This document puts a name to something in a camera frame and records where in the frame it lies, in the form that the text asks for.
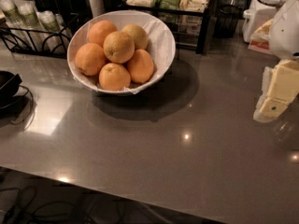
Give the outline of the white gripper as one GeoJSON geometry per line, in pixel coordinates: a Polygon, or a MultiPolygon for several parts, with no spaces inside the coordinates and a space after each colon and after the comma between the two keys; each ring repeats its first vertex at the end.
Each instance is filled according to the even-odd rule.
{"type": "Polygon", "coordinates": [[[299,94],[299,0],[287,0],[273,18],[269,32],[270,52],[281,60],[265,67],[253,119],[261,123],[278,118],[299,94]]]}

